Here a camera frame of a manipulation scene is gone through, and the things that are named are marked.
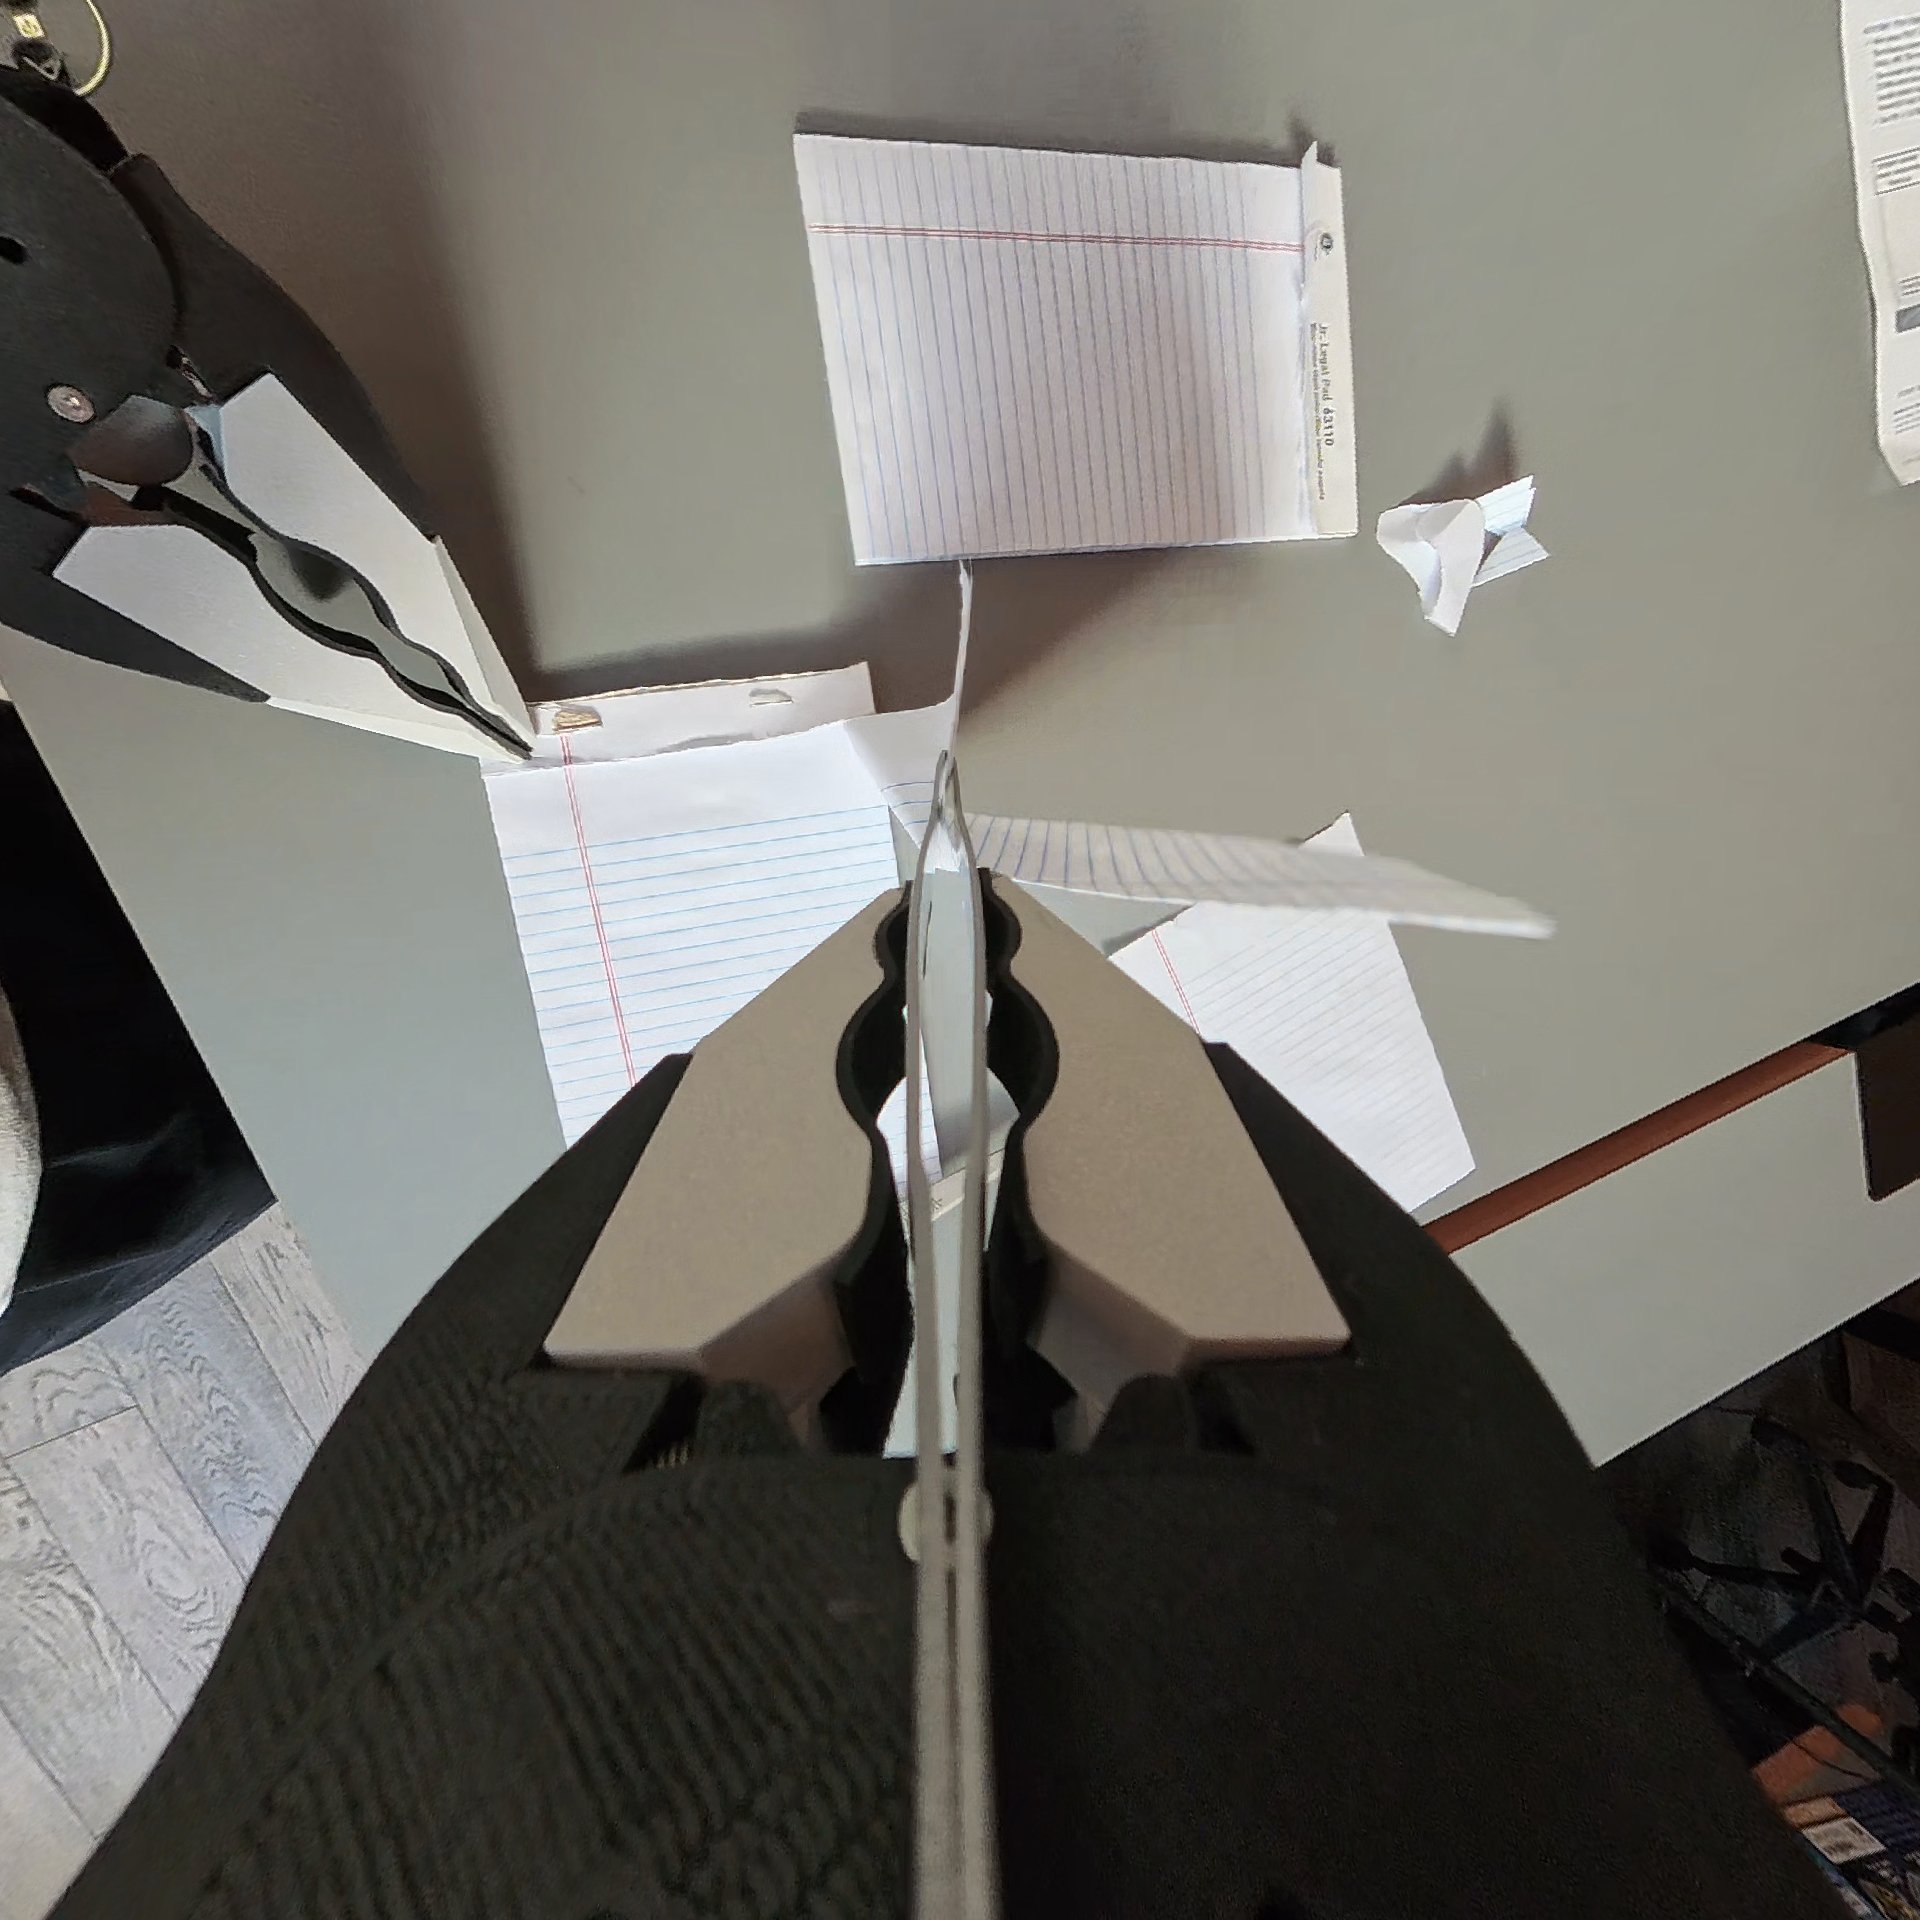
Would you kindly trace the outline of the white lined notepad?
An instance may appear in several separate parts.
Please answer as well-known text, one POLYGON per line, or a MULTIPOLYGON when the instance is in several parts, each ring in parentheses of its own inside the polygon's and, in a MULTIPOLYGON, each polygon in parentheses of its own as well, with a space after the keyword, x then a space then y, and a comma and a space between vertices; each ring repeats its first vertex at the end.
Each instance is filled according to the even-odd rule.
POLYGON ((1359 534, 1343 174, 793 140, 854 561, 1359 534))
POLYGON ((957 713, 864 662, 536 708, 487 803, 567 1145, 898 886, 957 713))

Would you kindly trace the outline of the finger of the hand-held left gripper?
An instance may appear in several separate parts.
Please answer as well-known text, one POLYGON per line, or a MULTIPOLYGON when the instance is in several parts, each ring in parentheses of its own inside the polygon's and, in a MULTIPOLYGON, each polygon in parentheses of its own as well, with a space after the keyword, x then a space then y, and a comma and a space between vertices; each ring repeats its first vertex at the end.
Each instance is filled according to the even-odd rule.
POLYGON ((525 760, 526 715, 417 534, 354 561, 277 532, 208 465, 170 488, 90 485, 56 581, 264 692, 270 707, 471 760, 525 760))
POLYGON ((446 542, 369 457, 274 372, 191 421, 207 480, 189 494, 247 530, 274 616, 315 628, 277 705, 448 753, 533 747, 533 715, 446 542))

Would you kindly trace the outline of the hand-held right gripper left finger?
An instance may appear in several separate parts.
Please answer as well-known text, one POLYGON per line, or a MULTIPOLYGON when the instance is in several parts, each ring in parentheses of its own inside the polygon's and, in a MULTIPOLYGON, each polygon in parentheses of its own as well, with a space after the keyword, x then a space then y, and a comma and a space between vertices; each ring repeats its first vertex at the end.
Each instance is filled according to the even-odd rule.
POLYGON ((914 1336, 880 1117, 906 1081, 896 886, 717 1026, 545 1338, 587 1372, 763 1387, 823 1449, 880 1449, 914 1336))

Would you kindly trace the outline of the lined paper sheet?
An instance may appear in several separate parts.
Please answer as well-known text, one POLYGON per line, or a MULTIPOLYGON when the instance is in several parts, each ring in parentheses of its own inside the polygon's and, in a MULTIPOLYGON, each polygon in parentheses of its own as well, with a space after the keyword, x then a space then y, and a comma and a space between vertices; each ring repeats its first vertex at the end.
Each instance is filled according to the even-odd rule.
POLYGON ((911 1155, 902 1292, 912 1331, 921 1475, 969 1469, 985 1448, 1051 1448, 1056 1402, 1091 1433, 1150 1377, 1193 1381, 1225 1362, 1343 1353, 1353 1338, 1334 1277, 1289 1212, 1255 1117, 1297 1112, 1240 1054, 1134 984, 1042 901, 1112 897, 1230 921, 1295 917, 1327 934, 1415 924, 1546 938, 1519 902, 1407 862, 1230 834, 961 816, 952 722, 928 722, 919 872, 878 924, 885 985, 843 1052, 871 1133, 906 1088, 925 1100, 928 860, 975 867, 968 886, 968 1141, 963 1238, 939 1261, 931 1187, 911 1155))
POLYGON ((1433 884, 1363 867, 1351 818, 1293 849, 1178 833, 1191 902, 1113 956, 1200 1041, 1233 1046, 1403 1209, 1475 1168, 1389 917, 1433 884))

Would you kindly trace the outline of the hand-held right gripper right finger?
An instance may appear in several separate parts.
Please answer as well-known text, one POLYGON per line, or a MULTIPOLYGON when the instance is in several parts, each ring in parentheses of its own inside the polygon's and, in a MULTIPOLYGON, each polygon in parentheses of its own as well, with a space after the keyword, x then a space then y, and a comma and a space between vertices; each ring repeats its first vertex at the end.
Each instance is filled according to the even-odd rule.
POLYGON ((984 876, 989 1069, 1016 1105, 984 1257, 984 1425, 1085 1449, 1120 1393, 1339 1353, 1351 1329, 1205 1042, 984 876))

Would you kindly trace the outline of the printed paper sheet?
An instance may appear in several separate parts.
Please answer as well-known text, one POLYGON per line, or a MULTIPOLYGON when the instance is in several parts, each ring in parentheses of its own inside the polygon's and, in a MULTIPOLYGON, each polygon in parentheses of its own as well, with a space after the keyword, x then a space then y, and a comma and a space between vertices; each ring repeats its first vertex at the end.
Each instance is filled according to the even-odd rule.
POLYGON ((1918 482, 1918 5, 1843 2, 1840 72, 1874 324, 1880 450, 1918 482))

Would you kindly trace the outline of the folded white paper scrap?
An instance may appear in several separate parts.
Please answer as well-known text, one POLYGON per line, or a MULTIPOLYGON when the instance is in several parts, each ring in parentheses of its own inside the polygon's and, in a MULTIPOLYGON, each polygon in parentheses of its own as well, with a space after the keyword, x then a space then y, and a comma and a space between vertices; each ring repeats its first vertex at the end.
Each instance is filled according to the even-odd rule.
POLYGON ((1415 501, 1379 516, 1376 539, 1417 587, 1425 621, 1454 638, 1475 590, 1549 561, 1529 530, 1536 497, 1529 474, 1482 497, 1415 501))

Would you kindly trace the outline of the person's black pants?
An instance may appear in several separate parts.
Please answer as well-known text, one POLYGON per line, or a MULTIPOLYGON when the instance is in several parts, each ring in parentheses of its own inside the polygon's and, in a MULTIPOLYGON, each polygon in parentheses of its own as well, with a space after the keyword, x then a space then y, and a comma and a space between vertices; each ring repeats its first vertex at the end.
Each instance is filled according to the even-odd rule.
POLYGON ((2 1366, 61 1353, 247 1227, 272 1188, 11 705, 2 988, 39 1109, 39 1203, 2 1366))

